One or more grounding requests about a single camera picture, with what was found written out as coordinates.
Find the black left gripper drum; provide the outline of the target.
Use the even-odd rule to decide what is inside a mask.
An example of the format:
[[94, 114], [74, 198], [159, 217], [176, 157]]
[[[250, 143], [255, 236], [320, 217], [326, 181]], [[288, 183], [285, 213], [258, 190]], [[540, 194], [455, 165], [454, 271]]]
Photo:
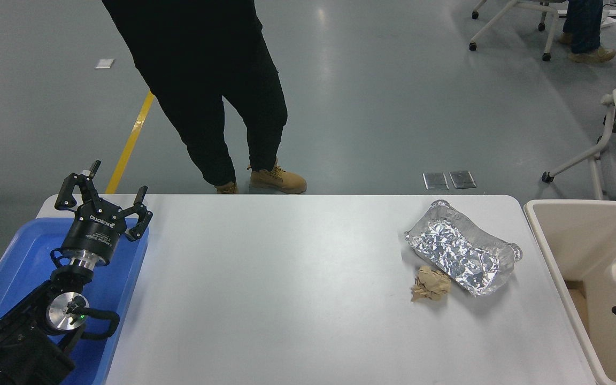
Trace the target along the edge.
[[125, 219], [118, 218], [122, 208], [104, 199], [79, 206], [75, 219], [61, 245], [62, 258], [79, 260], [93, 255], [95, 264], [109, 265], [118, 240], [126, 231]]

